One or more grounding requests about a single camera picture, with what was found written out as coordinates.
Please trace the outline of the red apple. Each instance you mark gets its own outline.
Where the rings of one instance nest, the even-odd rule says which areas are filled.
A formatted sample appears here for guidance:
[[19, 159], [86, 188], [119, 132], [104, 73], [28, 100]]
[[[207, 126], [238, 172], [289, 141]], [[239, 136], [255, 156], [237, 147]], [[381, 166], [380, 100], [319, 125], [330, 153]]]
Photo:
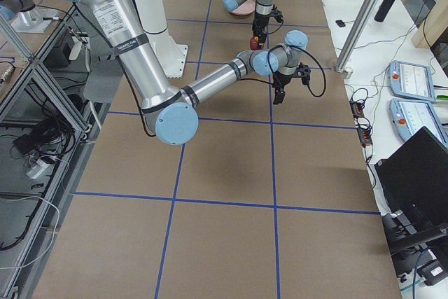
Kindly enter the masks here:
[[264, 48], [264, 43], [260, 41], [258, 36], [253, 36], [250, 40], [251, 50], [262, 50]]

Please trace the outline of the pink plate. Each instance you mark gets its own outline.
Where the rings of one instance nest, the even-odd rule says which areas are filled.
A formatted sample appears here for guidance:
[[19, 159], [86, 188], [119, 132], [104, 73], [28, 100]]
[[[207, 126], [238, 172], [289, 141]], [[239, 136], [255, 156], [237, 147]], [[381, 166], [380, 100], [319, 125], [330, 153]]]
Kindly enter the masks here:
[[232, 15], [236, 16], [247, 16], [253, 14], [256, 9], [256, 3], [253, 0], [247, 0], [242, 5], [237, 7], [235, 10], [231, 11]]

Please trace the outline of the small black square device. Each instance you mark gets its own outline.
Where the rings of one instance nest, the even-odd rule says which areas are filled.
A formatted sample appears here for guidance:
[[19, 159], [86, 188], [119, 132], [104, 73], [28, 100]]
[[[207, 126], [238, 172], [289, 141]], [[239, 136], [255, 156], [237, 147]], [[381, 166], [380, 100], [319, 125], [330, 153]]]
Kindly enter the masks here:
[[344, 21], [342, 21], [342, 20], [336, 20], [335, 23], [336, 23], [336, 25], [338, 27], [345, 27], [346, 26], [346, 23]]

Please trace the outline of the black water bottle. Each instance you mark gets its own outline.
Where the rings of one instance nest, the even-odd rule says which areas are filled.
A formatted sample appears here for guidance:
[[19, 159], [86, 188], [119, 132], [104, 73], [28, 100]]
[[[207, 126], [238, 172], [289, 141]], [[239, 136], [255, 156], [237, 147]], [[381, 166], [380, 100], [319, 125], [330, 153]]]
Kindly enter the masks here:
[[374, 21], [383, 22], [386, 16], [388, 15], [394, 2], [395, 0], [383, 0], [379, 5], [377, 12], [374, 15]]

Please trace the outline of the near blue teach pendant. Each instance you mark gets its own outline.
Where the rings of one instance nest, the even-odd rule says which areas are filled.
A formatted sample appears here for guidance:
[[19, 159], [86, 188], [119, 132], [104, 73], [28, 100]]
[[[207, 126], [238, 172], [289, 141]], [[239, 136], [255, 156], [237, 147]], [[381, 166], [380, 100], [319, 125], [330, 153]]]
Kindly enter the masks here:
[[395, 98], [389, 101], [388, 107], [395, 129], [403, 141], [407, 141], [422, 127], [426, 127], [447, 146], [447, 133], [429, 101]]

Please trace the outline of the blue teach pendant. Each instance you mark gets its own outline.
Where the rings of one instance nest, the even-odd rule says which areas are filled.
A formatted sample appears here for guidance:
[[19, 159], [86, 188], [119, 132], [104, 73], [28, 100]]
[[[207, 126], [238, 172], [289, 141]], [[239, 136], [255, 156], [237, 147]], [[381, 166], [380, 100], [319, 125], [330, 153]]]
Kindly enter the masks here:
[[447, 133], [429, 101], [395, 98], [389, 101], [388, 107], [395, 129], [403, 141], [407, 141], [422, 127], [426, 127], [447, 146]]
[[436, 100], [431, 70], [428, 66], [394, 60], [388, 66], [392, 93], [397, 97]]

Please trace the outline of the far blue teach pendant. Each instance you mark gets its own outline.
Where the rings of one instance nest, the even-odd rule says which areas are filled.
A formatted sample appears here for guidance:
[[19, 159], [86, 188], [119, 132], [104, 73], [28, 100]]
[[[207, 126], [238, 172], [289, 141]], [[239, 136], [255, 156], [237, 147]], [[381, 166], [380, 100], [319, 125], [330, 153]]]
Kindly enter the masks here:
[[394, 60], [388, 66], [392, 93], [397, 97], [436, 100], [431, 70], [428, 66]]

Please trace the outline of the black laptop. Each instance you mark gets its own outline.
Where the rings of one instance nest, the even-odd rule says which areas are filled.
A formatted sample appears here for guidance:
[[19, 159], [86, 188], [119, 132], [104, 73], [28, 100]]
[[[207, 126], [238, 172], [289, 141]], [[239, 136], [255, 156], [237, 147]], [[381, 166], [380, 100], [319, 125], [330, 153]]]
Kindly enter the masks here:
[[391, 211], [413, 223], [447, 222], [447, 147], [427, 127], [374, 168]]

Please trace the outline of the aluminium frame post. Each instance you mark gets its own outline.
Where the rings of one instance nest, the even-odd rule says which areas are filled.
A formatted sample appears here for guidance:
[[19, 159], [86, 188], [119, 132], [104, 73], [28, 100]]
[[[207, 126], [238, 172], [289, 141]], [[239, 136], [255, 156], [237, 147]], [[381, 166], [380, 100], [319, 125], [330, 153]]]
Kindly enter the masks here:
[[364, 0], [354, 21], [353, 27], [351, 28], [339, 57], [337, 58], [335, 71], [341, 73], [343, 79], [349, 79], [353, 73], [353, 70], [347, 67], [347, 62], [377, 2], [378, 0]]

